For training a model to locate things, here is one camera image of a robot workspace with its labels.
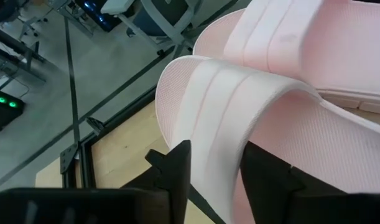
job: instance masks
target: pink slide sandal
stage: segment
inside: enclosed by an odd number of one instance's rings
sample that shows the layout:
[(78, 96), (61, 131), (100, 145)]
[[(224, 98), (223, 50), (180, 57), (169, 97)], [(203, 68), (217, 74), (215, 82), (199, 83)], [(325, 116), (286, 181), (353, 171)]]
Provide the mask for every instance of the pink slide sandal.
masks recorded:
[(254, 0), (208, 26), (193, 54), (296, 78), (336, 105), (380, 113), (380, 4)]
[(191, 140), (191, 183), (226, 223), (254, 223), (238, 175), (248, 141), (345, 192), (380, 193), (380, 125), (299, 80), (186, 56), (162, 72), (155, 107), (170, 149)]

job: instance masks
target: floor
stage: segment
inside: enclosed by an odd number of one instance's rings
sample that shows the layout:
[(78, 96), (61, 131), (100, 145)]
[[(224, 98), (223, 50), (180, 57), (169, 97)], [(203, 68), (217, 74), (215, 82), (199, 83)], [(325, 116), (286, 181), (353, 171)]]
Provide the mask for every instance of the floor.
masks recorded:
[[(246, 7), (249, 1), (239, 0), (222, 15)], [(193, 24), (199, 25), (228, 2), (230, 0), (204, 0)], [(49, 10), (47, 6), (33, 6), (27, 13), (41, 15)], [(32, 77), (19, 77), (3, 89), (14, 96), (24, 95), (22, 99), (27, 107), (22, 116), (0, 132), (0, 190), (33, 187), (36, 173), (73, 144), (73, 133), (67, 130), (72, 124), (72, 108), (64, 21), (54, 11), (48, 15), (48, 19), (48, 23), (35, 26), (40, 37), (28, 35), (23, 38), (27, 45), (40, 41), (40, 54), (49, 62), (35, 63), (33, 68), (47, 82), (42, 83)], [(4, 26), (5, 32), (13, 37), (18, 37), (20, 28), (16, 22)], [(110, 33), (95, 29), (94, 36), (89, 39), (70, 25), (79, 117), (157, 58), (154, 50), (137, 37), (128, 38), (124, 34), (125, 30), (124, 24)], [(96, 110), (92, 117), (106, 121), (155, 85), (169, 61), (170, 57), (166, 57), (154, 63), (140, 79)], [(90, 132), (91, 128), (86, 123), (81, 123), (80, 136), (84, 137)], [(62, 138), (51, 142), (60, 133)], [(50, 142), (54, 144), (43, 147)]]

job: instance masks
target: office chair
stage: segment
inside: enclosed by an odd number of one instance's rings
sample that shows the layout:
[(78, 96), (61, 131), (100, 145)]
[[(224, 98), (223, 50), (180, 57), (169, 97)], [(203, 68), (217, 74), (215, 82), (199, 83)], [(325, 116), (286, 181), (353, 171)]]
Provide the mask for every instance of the office chair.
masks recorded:
[(128, 36), (141, 36), (158, 55), (163, 55), (171, 46), (175, 46), (173, 58), (178, 57), (184, 47), (192, 51), (194, 43), (183, 33), (192, 29), (191, 21), (202, 0), (141, 0), (141, 3), (143, 8), (132, 22), (135, 27), (127, 29)]
[(28, 3), (29, 0), (7, 0), (4, 2), (3, 7), (0, 8), (0, 24), (5, 22), (12, 22), (16, 19), (22, 22), (22, 30), (19, 36), (19, 40), (21, 40), (24, 35), (28, 35), (28, 31), (32, 31), (35, 37), (39, 36), (38, 33), (36, 33), (36, 30), (32, 27), (32, 24), (40, 21), (48, 22), (45, 16), (42, 16), (41, 18), (33, 17), (28, 21), (23, 21), (20, 18), (20, 10)]

